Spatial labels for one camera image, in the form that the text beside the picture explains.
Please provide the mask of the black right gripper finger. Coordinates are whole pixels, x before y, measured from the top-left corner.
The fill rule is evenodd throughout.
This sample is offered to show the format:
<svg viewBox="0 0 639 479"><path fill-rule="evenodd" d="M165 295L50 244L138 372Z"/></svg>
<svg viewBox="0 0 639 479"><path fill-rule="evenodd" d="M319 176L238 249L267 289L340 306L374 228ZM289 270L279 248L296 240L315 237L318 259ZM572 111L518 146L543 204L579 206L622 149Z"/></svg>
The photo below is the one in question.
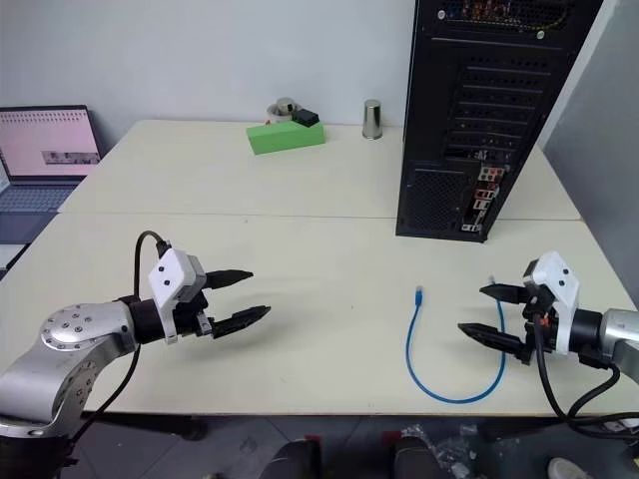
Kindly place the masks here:
<svg viewBox="0 0 639 479"><path fill-rule="evenodd" d="M527 302L527 289L523 286L492 283L479 290L500 302L512 304L525 304Z"/></svg>
<svg viewBox="0 0 639 479"><path fill-rule="evenodd" d="M507 334L496 327L480 323L459 323L457 327L469 338L485 347L506 354L519 355L525 344L515 335Z"/></svg>

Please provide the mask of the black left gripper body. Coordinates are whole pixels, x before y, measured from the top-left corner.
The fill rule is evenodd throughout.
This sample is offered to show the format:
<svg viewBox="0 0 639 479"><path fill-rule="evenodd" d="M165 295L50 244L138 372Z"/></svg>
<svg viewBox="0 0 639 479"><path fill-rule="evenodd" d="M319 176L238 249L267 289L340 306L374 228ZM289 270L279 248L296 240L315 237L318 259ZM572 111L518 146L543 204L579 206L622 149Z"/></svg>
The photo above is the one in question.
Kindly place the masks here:
<svg viewBox="0 0 639 479"><path fill-rule="evenodd" d="M180 292L177 304L173 309L173 319L177 334L182 337L189 335L213 335L213 320L206 315L209 303L202 291L193 294Z"/></svg>

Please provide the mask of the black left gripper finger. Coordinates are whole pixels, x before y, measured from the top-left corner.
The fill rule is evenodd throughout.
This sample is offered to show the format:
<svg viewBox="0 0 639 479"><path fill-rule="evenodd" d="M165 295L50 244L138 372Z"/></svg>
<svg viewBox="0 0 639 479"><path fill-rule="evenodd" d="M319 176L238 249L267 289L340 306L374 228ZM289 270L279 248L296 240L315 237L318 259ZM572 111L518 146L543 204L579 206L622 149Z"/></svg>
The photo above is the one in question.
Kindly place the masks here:
<svg viewBox="0 0 639 479"><path fill-rule="evenodd" d="M206 273L204 289L220 289L253 277L250 271L240 269L215 270Z"/></svg>
<svg viewBox="0 0 639 479"><path fill-rule="evenodd" d="M266 305L253 306L251 308L238 311L230 318L212 323L212 338L218 339L251 326L261 320L271 311Z"/></svg>

